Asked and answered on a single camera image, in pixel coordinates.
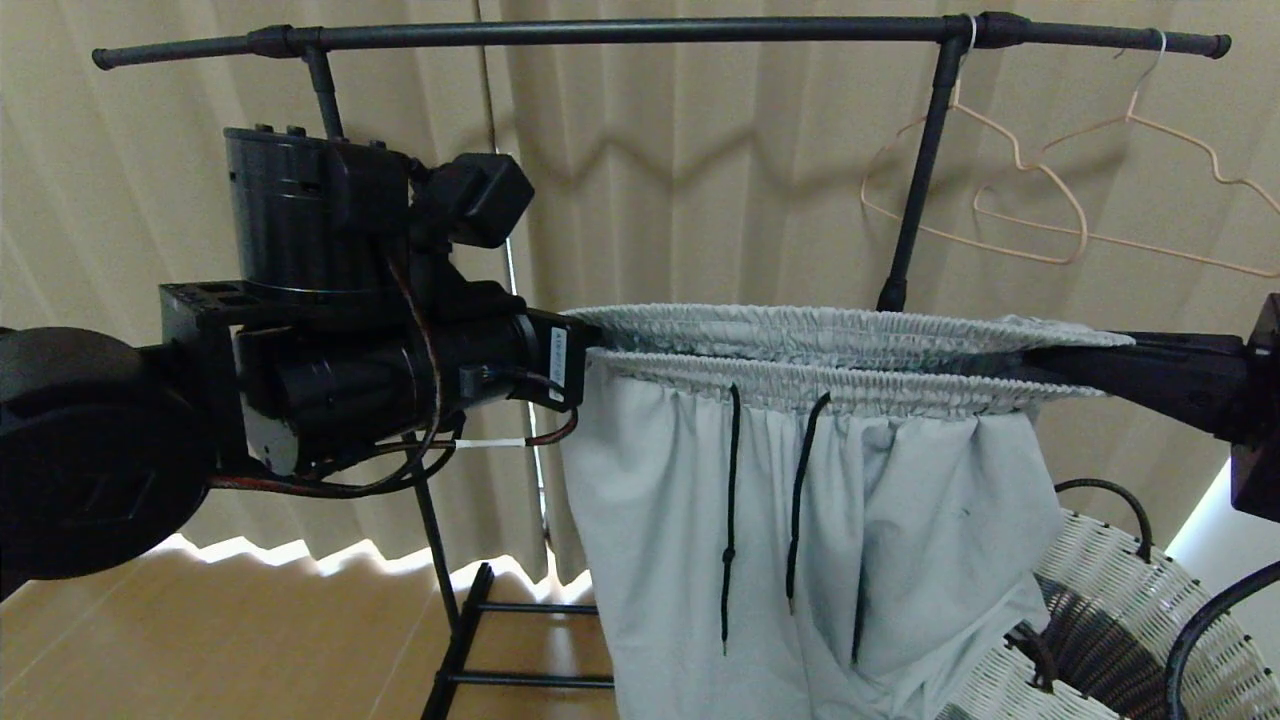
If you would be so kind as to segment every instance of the brown tile floor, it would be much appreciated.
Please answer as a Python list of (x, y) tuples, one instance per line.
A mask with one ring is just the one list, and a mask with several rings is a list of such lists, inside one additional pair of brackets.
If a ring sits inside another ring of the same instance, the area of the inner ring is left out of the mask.
[[(540, 600), (563, 600), (556, 592)], [(535, 600), (512, 574), (490, 597)], [(12, 720), (410, 720), (448, 644), (430, 568), (387, 574), (358, 557), (323, 575), (310, 559), (206, 564), (182, 550), (29, 583), (0, 606), (0, 715)], [(470, 666), (611, 671), (598, 619), (524, 614), (486, 616)], [(609, 691), (466, 687), (451, 717), (616, 711)]]

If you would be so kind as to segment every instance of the wire hanger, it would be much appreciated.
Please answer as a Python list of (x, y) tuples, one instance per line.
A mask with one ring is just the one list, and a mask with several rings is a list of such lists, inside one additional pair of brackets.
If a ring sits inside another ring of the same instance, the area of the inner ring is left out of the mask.
[[(1219, 159), (1217, 159), (1217, 151), (1213, 150), (1212, 147), (1210, 147), (1208, 143), (1206, 143), (1204, 141), (1202, 141), (1202, 140), (1199, 140), (1197, 137), (1192, 137), (1192, 136), (1189, 136), (1189, 135), (1187, 135), (1187, 133), (1184, 133), (1181, 131), (1176, 131), (1176, 129), (1174, 129), (1174, 128), (1171, 128), (1169, 126), (1160, 124), (1160, 123), (1157, 123), (1155, 120), (1149, 120), (1149, 119), (1143, 118), (1143, 117), (1140, 117), (1140, 115), (1138, 115), (1138, 114), (1134, 113), (1134, 109), (1138, 105), (1138, 95), (1142, 92), (1142, 87), (1147, 82), (1147, 78), (1151, 76), (1152, 72), (1155, 72), (1156, 67), (1160, 65), (1160, 60), (1162, 60), (1165, 58), (1165, 49), (1166, 49), (1166, 46), (1169, 44), (1169, 38), (1167, 38), (1167, 36), (1165, 35), (1165, 32), (1162, 29), (1156, 29), (1156, 28), (1152, 28), (1152, 29), (1155, 29), (1156, 32), (1160, 33), (1160, 54), (1156, 55), (1156, 61), (1152, 63), (1151, 67), (1147, 68), (1147, 70), (1144, 73), (1142, 73), (1140, 77), (1138, 77), (1138, 82), (1137, 82), (1137, 85), (1134, 85), (1134, 88), (1133, 88), (1133, 95), (1129, 96), (1129, 108), (1124, 111), (1124, 114), (1123, 115), (1116, 115), (1115, 118), (1110, 118), (1110, 119), (1106, 119), (1106, 120), (1102, 120), (1102, 122), (1098, 122), (1098, 123), (1094, 123), (1094, 124), (1092, 124), (1092, 126), (1089, 126), (1087, 128), (1078, 129), (1078, 131), (1075, 131), (1073, 133), (1064, 135), (1062, 137), (1059, 137), (1057, 140), (1053, 140), (1053, 141), (1048, 142), (1047, 145), (1044, 145), (1043, 147), (1041, 147), (1039, 155), (1043, 158), (1044, 152), (1047, 152), (1055, 145), (1061, 145), (1062, 142), (1066, 142), (1068, 140), (1071, 140), (1074, 137), (1080, 137), (1082, 135), (1087, 135), (1087, 133), (1091, 133), (1091, 132), (1094, 132), (1094, 131), (1098, 131), (1098, 129), (1102, 129), (1102, 128), (1106, 128), (1106, 127), (1110, 127), (1110, 126), (1114, 126), (1114, 124), (1119, 124), (1119, 123), (1137, 123), (1138, 126), (1151, 128), (1151, 129), (1153, 129), (1156, 132), (1165, 133), (1167, 136), (1171, 136), (1171, 137), (1175, 137), (1175, 138), (1181, 140), (1184, 142), (1188, 142), (1190, 145), (1194, 145), (1196, 147), (1199, 147), (1201, 150), (1203, 150), (1208, 155), (1210, 169), (1212, 170), (1213, 181), (1215, 182), (1217, 182), (1219, 184), (1243, 184), (1244, 187), (1248, 187), (1254, 193), (1257, 193), (1258, 197), (1261, 197), (1262, 200), (1265, 200), (1267, 202), (1267, 205), (1270, 205), (1271, 209), (1276, 211), (1277, 215), (1280, 215), (1280, 202), (1276, 202), (1275, 197), (1272, 197), (1266, 190), (1263, 190), (1262, 187), (1260, 187), (1256, 182), (1253, 182), (1251, 179), (1247, 179), (1247, 178), (1226, 178), (1226, 177), (1222, 177), (1222, 172), (1220, 169), (1220, 163), (1219, 163)], [(1123, 53), (1124, 53), (1124, 50), (1121, 50), (1120, 53), (1117, 53), (1116, 58), (1119, 58)], [(975, 213), (979, 213), (982, 215), (988, 215), (988, 217), (992, 217), (992, 218), (998, 218), (1001, 220), (1009, 220), (1010, 223), (1018, 223), (1018, 224), (1024, 225), (1024, 227), (1037, 228), (1037, 229), (1044, 229), (1044, 231), (1050, 231), (1050, 232), (1070, 233), (1070, 234), (1074, 234), (1074, 233), (1079, 232), (1079, 231), (1076, 231), (1074, 228), (1068, 228), (1068, 227), (1062, 227), (1062, 225), (1051, 225), (1051, 224), (1037, 223), (1037, 222), (1032, 222), (1032, 220), (1024, 220), (1021, 218), (1014, 218), (1014, 217), (1006, 215), (1004, 213), (997, 213), (995, 210), (988, 210), (988, 209), (983, 208), (979, 204), (979, 200), (982, 199), (982, 193), (984, 191), (987, 191), (989, 187), (991, 187), (991, 183), (988, 182), (988, 183), (983, 184), (982, 187), (979, 187), (978, 192), (974, 193), (974, 196), (973, 196), (973, 209), (974, 209)], [(1196, 263), (1203, 263), (1206, 265), (1215, 265), (1215, 266), (1219, 266), (1219, 268), (1226, 268), (1229, 270), (1236, 270), (1239, 273), (1245, 273), (1245, 274), (1249, 274), (1249, 275), (1257, 275), (1257, 277), (1261, 277), (1261, 278), (1280, 278), (1280, 268), (1276, 268), (1275, 270), (1266, 270), (1266, 269), (1262, 269), (1262, 268), (1251, 268), (1248, 265), (1240, 265), (1240, 264), (1236, 264), (1236, 263), (1228, 263), (1225, 260), (1217, 260), (1217, 259), (1213, 259), (1213, 258), (1206, 258), (1206, 256), (1196, 255), (1196, 254), (1192, 254), (1192, 252), (1184, 252), (1181, 250), (1174, 250), (1171, 247), (1160, 247), (1157, 245), (1148, 245), (1148, 243), (1138, 242), (1138, 241), (1133, 241), (1133, 240), (1124, 240), (1124, 238), (1119, 238), (1119, 237), (1105, 236), (1105, 234), (1100, 234), (1100, 233), (1096, 233), (1096, 232), (1089, 232), (1088, 234), (1093, 240), (1101, 240), (1103, 242), (1111, 242), (1111, 243), (1115, 243), (1115, 245), (1123, 245), (1125, 247), (1134, 247), (1134, 249), (1138, 249), (1138, 250), (1147, 250), (1147, 251), (1151, 251), (1151, 252), (1160, 252), (1161, 255), (1171, 255), (1174, 258), (1181, 258), (1184, 260), (1193, 260)]]
[[(969, 58), (969, 53), (973, 51), (974, 45), (978, 41), (978, 20), (974, 19), (973, 15), (966, 15), (966, 17), (969, 18), (969, 24), (972, 26), (973, 29), (972, 29), (970, 36), (969, 36), (969, 50), (965, 53), (964, 58), (960, 59), (961, 68), (964, 67), (963, 65), (964, 61)], [(1079, 220), (1079, 225), (1080, 225), (1076, 229), (1068, 229), (1066, 232), (1073, 233), (1073, 234), (1078, 234), (1079, 236), (1079, 242), (1076, 243), (1075, 250), (1073, 250), (1070, 255), (1068, 255), (1065, 258), (1055, 258), (1055, 256), (1051, 256), (1051, 255), (1041, 255), (1041, 254), (1037, 254), (1037, 252), (1028, 252), (1028, 251), (1023, 251), (1023, 250), (1012, 250), (1012, 249), (1009, 249), (1009, 247), (1000, 247), (1000, 246), (991, 245), (991, 243), (987, 243), (987, 242), (980, 242), (978, 240), (973, 240), (973, 238), (968, 238), (968, 237), (961, 237), (961, 236), (957, 236), (955, 233), (943, 232), (943, 231), (940, 231), (937, 228), (931, 228), (931, 227), (924, 225), (924, 224), (920, 225), (920, 231), (922, 232), (927, 232), (927, 233), (933, 234), (933, 236), (937, 236), (937, 237), (941, 237), (941, 238), (945, 238), (945, 240), (952, 240), (955, 242), (963, 242), (964, 245), (969, 245), (969, 246), (973, 246), (973, 247), (979, 247), (982, 250), (989, 250), (992, 252), (1000, 252), (1001, 255), (1011, 255), (1014, 258), (1023, 258), (1023, 259), (1027, 259), (1027, 260), (1038, 260), (1041, 263), (1051, 263), (1051, 264), (1055, 264), (1055, 265), (1068, 265), (1068, 264), (1074, 263), (1075, 260), (1078, 260), (1080, 258), (1080, 255), (1084, 254), (1084, 249), (1085, 249), (1085, 246), (1088, 245), (1088, 241), (1089, 241), (1089, 224), (1088, 224), (1088, 219), (1084, 215), (1084, 208), (1080, 206), (1080, 202), (1079, 202), (1079, 200), (1075, 199), (1075, 195), (1071, 192), (1071, 188), (1069, 188), (1066, 186), (1066, 183), (1062, 182), (1062, 178), (1057, 177), (1057, 173), (1055, 173), (1052, 169), (1050, 169), (1050, 168), (1039, 164), (1039, 163), (1033, 163), (1033, 164), (1023, 163), (1021, 146), (1018, 142), (1018, 137), (1014, 136), (1012, 132), (1010, 132), (1007, 128), (1005, 128), (1000, 123), (992, 120), (991, 118), (988, 118), (988, 117), (978, 113), (973, 108), (969, 108), (968, 105), (964, 105), (963, 102), (960, 102), (960, 73), (956, 73), (956, 83), (955, 83), (955, 88), (951, 91), (951, 102), (947, 105), (947, 109), (948, 110), (957, 110), (957, 111), (963, 113), (964, 115), (968, 115), (969, 118), (973, 118), (974, 120), (977, 120), (977, 122), (979, 122), (979, 123), (989, 127), (991, 129), (998, 132), (1012, 146), (1012, 151), (1014, 151), (1014, 167), (1018, 170), (1020, 170), (1020, 172), (1039, 172), (1039, 173), (1043, 173), (1050, 181), (1053, 182), (1055, 186), (1057, 186), (1057, 188), (1062, 192), (1062, 196), (1066, 197), (1068, 202), (1070, 202), (1071, 208), (1075, 210), (1075, 217)], [(920, 115), (915, 120), (913, 120), (913, 122), (908, 123), (906, 126), (899, 128), (899, 131), (896, 133), (893, 133), (893, 140), (891, 140), (887, 145), (884, 145), (883, 147), (881, 147), (879, 150), (877, 150), (876, 155), (872, 156), (870, 161), (867, 164), (867, 173), (863, 174), (861, 187), (858, 191), (858, 197), (861, 201), (863, 208), (869, 208), (869, 209), (879, 213), (881, 215), (884, 215), (887, 218), (893, 218), (897, 222), (902, 222), (902, 215), (899, 215), (899, 214), (896, 214), (896, 213), (893, 213), (891, 210), (887, 210), (887, 209), (884, 209), (884, 208), (882, 208), (882, 206), (872, 202), (870, 200), (868, 200), (868, 197), (867, 197), (867, 181), (868, 181), (868, 178), (870, 178), (872, 168), (876, 167), (876, 161), (879, 159), (879, 156), (883, 155), (884, 152), (888, 152), (890, 150), (892, 150), (908, 131), (910, 131), (914, 127), (918, 127), (918, 126), (923, 124), (924, 119), (925, 119), (924, 115)]]

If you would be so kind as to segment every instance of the black metal rod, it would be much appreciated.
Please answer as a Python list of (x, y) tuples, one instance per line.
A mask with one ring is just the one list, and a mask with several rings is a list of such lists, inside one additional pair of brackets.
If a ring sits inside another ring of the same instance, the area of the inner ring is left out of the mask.
[(453, 673), (449, 680), (468, 685), (521, 685), (526, 688), (612, 689), (612, 675), (541, 675), (536, 673), (492, 673), (466, 670)]
[[(1160, 36), (1146, 28), (1034, 23), (1011, 13), (978, 15), (978, 47), (1023, 42), (1092, 45), (1158, 50)], [(640, 42), (790, 42), (904, 41), (945, 42), (969, 37), (965, 15), (947, 17), (818, 17), (818, 18), (677, 18), (522, 23), (451, 23), (293, 28), (276, 26), (244, 36), (163, 42), (93, 50), (104, 70), (224, 55), (302, 56), (306, 47), (371, 50), (387, 47), (457, 47), (477, 45), (616, 45)], [(1166, 53), (1221, 58), (1230, 47), (1225, 35), (1166, 33)]]
[(942, 126), (947, 119), (947, 106), (951, 104), (951, 90), (956, 85), (960, 60), (968, 50), (968, 37), (952, 37), (938, 50), (938, 63), (933, 70), (933, 95), (929, 96), (929, 111), (925, 114), (924, 131), (920, 135), (920, 150), (915, 155), (915, 170), (911, 173), (911, 186), (906, 192), (906, 206), (902, 208), (902, 224), (897, 231), (893, 264), (876, 302), (877, 310), (901, 313), (906, 305), (906, 272), (911, 265), (915, 236), (920, 231), (920, 217), (924, 214), (924, 201), (929, 195), (933, 164), (938, 159), (938, 145), (942, 142)]
[(342, 132), (342, 115), (338, 113), (338, 94), (333, 85), (333, 70), (329, 69), (329, 54), (315, 45), (308, 45), (303, 59), (311, 72), (311, 88), (320, 101), (320, 118), (329, 140), (346, 137)]
[(544, 615), (599, 615), (600, 610), (594, 605), (557, 605), (538, 602), (481, 602), (480, 610), (485, 612), (539, 612)]
[(422, 512), (422, 527), (426, 529), (426, 544), (431, 547), (431, 565), (435, 566), (435, 580), (440, 585), (440, 600), (444, 602), (444, 615), (449, 619), (449, 630), (457, 637), (460, 630), (458, 598), (453, 593), (453, 580), (449, 579), (449, 561), (444, 557), (444, 539), (440, 538), (440, 523), (435, 518), (435, 503), (431, 502), (431, 488), (428, 480), (413, 486), (417, 507)]
[(426, 707), (422, 708), (422, 720), (444, 720), (449, 715), (453, 705), (453, 696), (458, 692), (456, 675), (463, 673), (467, 665), (467, 655), (471, 653), (471, 643), (476, 639), (476, 629), (480, 628), (480, 606), (489, 597), (493, 587), (493, 568), (488, 562), (481, 562), (476, 570), (476, 579), (471, 583), (471, 592), (467, 593), (466, 602), (462, 603), (462, 614), (458, 626), (449, 639), (449, 648), (444, 651), (444, 660), (435, 673), (435, 684), (431, 685), (431, 694), (426, 698)]

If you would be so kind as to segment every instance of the barcode label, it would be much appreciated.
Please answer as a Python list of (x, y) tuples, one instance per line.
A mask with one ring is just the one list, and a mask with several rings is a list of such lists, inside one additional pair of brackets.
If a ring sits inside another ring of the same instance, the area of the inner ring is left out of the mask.
[[(552, 328), (552, 357), (550, 378), (556, 384), (564, 387), (564, 365), (568, 363), (568, 331), (564, 328)], [(556, 402), (563, 402), (564, 396), (548, 391), (548, 397)]]

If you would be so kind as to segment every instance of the drawstring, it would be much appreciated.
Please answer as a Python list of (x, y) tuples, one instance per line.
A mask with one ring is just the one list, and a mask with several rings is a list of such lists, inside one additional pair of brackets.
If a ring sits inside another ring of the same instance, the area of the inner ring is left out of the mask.
[(724, 574), (721, 579), (721, 653), (728, 656), (728, 575), (733, 565), (733, 505), (737, 496), (737, 441), (742, 428), (742, 397), (737, 393), (737, 386), (731, 386), (728, 393), (733, 396), (733, 428), (728, 441), (728, 544), (721, 560), (724, 562)]
[(800, 447), (800, 464), (796, 466), (796, 479), (791, 486), (791, 547), (787, 548), (787, 607), (796, 611), (796, 552), (800, 550), (800, 491), (804, 488), (804, 471), (809, 466), (809, 451), (813, 450), (813, 434), (818, 429), (818, 414), (831, 402), (831, 393), (818, 398), (809, 411), (809, 427), (804, 432), (804, 445)]

